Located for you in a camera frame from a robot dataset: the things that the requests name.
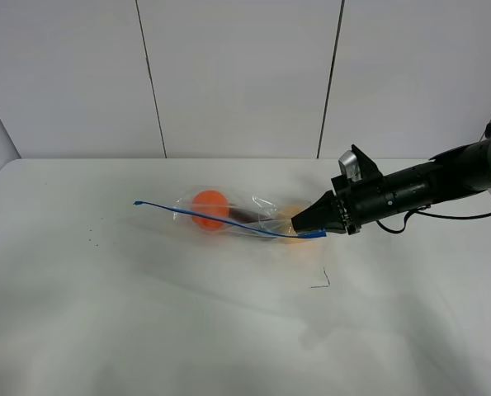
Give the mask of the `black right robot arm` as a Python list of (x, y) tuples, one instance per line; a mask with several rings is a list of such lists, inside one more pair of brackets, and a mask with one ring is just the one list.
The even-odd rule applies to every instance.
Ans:
[(439, 153), (425, 163), (383, 174), (352, 146), (338, 161), (333, 188), (292, 220), (294, 231), (358, 233), (361, 226), (393, 215), (429, 216), (428, 208), (491, 189), (491, 123), (484, 139)]

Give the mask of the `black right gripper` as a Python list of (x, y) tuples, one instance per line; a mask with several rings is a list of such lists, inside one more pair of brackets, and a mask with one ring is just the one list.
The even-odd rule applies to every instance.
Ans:
[(326, 191), (291, 219), (295, 231), (352, 235), (358, 233), (362, 225), (394, 213), (394, 194), (379, 172), (360, 181), (350, 181), (345, 175), (339, 175), (332, 179), (332, 184), (335, 194)]

